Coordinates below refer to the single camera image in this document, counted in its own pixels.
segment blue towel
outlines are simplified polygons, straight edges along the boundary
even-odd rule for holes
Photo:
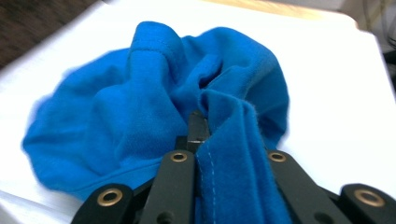
[[[288,105],[276,57],[256,41],[228,28],[180,38],[146,21],[129,49],[65,78],[23,148],[46,187],[85,200],[154,177],[199,109],[212,135],[196,153],[196,222],[289,223],[264,151],[285,133]]]

